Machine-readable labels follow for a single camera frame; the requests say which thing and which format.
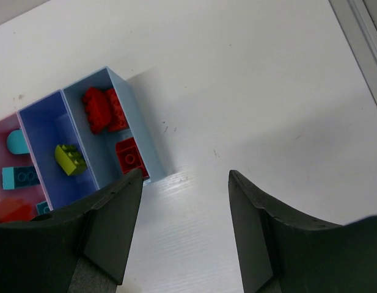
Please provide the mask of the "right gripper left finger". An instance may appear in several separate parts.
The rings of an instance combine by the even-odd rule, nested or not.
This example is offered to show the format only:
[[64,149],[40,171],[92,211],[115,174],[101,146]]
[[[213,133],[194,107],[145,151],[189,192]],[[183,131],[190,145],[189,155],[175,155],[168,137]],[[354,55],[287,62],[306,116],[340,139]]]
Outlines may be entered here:
[[142,189],[135,169],[68,206],[0,223],[0,292],[115,292]]

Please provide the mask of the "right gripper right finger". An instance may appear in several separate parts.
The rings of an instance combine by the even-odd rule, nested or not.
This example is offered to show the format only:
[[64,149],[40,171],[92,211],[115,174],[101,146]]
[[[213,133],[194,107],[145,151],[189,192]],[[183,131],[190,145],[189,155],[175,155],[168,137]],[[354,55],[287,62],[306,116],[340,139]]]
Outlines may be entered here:
[[327,222],[236,170],[228,187],[245,292],[377,292],[377,215]]

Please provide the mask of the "lime green lego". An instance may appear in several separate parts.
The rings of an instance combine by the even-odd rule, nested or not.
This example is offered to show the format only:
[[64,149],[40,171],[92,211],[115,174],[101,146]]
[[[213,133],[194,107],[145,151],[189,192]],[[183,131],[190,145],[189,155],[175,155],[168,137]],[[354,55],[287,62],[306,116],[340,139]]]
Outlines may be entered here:
[[54,157],[67,176],[80,175],[87,168],[82,154],[75,145],[57,145]]

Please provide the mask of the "teal lego base brick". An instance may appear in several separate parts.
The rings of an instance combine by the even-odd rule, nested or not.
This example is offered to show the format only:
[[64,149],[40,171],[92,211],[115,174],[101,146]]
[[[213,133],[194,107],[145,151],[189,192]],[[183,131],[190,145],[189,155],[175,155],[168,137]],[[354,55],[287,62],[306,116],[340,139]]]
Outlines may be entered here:
[[2,188],[14,190],[39,185],[40,181],[34,166],[4,167],[2,169]]

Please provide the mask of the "red curved lego top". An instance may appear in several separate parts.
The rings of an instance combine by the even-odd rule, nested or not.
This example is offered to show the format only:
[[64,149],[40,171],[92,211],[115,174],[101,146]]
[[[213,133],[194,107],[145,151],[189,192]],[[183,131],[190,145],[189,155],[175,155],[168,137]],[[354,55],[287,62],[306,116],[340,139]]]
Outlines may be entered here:
[[144,179],[149,178],[148,171],[133,137],[117,142],[115,152],[124,175],[138,168],[141,170]]

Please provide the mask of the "teal curved lego brick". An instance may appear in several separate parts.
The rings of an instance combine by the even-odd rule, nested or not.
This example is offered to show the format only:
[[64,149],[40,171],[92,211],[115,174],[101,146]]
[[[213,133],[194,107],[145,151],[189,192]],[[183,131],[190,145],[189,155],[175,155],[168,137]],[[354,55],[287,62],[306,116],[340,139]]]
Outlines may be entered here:
[[29,148],[21,129],[13,130],[7,136],[7,149],[15,155],[29,154]]

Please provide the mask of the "red lego base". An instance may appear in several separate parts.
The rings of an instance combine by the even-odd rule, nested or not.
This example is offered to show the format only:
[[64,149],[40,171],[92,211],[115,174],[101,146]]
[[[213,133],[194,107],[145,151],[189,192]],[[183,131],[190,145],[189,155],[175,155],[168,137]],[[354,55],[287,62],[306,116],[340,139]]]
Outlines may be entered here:
[[99,89],[89,88],[82,97],[87,121],[93,134],[99,134],[112,121],[111,109],[106,95]]

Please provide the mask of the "small red lego brick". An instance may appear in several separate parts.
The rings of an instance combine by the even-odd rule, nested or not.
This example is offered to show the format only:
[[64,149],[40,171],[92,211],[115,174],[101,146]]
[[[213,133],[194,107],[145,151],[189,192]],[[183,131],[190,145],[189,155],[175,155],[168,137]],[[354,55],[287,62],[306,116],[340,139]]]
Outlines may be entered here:
[[0,201],[0,223],[29,221],[32,217],[32,206],[22,199],[6,198]]

